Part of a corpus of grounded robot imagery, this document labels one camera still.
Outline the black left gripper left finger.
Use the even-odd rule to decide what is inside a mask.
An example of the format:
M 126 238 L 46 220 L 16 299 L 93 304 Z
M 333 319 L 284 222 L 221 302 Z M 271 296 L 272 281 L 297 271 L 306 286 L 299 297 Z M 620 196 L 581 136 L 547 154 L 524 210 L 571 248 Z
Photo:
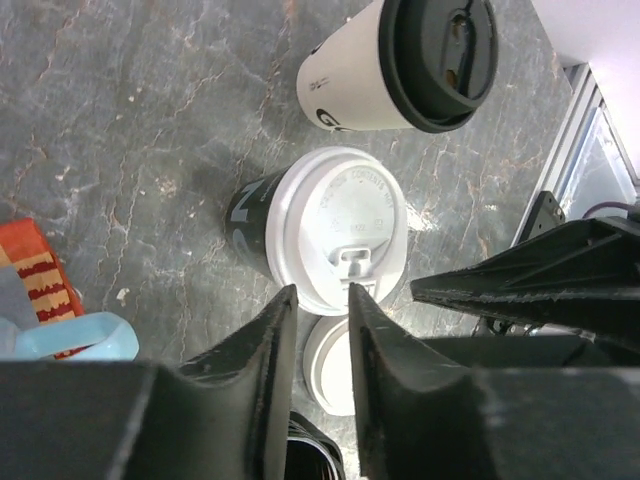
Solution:
M 178 367 L 5 362 L 5 479 L 280 479 L 297 327 L 282 288 L 249 323 Z

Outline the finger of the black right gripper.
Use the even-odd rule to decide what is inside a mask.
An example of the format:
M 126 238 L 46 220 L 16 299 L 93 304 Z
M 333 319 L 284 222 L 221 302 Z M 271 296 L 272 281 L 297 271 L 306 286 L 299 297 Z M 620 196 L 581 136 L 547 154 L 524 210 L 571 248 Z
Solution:
M 639 347 L 639 224 L 575 220 L 473 267 L 416 279 L 415 301 Z

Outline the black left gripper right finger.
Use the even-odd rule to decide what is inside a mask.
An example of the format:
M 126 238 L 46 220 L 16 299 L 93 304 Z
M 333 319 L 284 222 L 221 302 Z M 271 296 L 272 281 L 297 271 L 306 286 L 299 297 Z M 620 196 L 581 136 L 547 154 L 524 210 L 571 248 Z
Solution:
M 575 335 L 418 339 L 349 288 L 370 479 L 635 479 L 639 370 Z

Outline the black plastic cup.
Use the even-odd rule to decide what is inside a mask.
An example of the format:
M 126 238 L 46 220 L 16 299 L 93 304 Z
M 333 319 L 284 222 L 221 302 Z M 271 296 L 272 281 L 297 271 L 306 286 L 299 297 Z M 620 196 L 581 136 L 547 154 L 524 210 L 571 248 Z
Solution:
M 266 253 L 266 226 L 270 206 L 287 168 L 253 180 L 236 191 L 227 208 L 227 243 L 242 263 L 272 280 Z

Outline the white coffee cup lid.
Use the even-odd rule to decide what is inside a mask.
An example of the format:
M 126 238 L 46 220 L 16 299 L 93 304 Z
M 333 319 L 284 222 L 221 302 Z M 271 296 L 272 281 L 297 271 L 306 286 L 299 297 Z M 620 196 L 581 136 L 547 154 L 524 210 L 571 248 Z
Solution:
M 403 275 L 407 206 L 391 172 L 349 147 L 313 150 L 275 189 L 265 237 L 270 273 L 297 288 L 300 307 L 320 316 L 348 312 L 348 290 L 362 285 L 377 302 Z

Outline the black coffee cup lid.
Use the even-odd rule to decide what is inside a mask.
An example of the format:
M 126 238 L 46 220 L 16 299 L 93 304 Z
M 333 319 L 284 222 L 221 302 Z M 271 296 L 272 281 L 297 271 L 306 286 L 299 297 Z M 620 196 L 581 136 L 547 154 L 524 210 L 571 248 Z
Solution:
M 497 73 L 494 9 L 475 0 L 385 1 L 378 51 L 400 115 L 426 133 L 456 130 L 482 105 Z

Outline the white paper coffee cup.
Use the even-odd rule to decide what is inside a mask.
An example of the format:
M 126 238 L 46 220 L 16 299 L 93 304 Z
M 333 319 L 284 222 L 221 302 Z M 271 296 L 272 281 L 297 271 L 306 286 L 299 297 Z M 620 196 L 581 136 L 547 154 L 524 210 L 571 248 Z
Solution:
M 330 35 L 299 68 L 296 92 L 307 118 L 329 131 L 406 129 L 379 59 L 383 3 L 374 1 Z

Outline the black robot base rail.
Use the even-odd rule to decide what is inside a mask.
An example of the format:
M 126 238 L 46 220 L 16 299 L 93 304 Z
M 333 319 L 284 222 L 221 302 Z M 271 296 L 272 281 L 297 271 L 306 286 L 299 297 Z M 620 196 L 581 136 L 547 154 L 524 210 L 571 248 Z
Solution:
M 516 236 L 514 247 L 530 243 L 538 249 L 564 250 L 565 241 L 558 235 L 549 236 L 565 223 L 566 216 L 554 194 L 541 191 L 526 215 L 524 226 Z

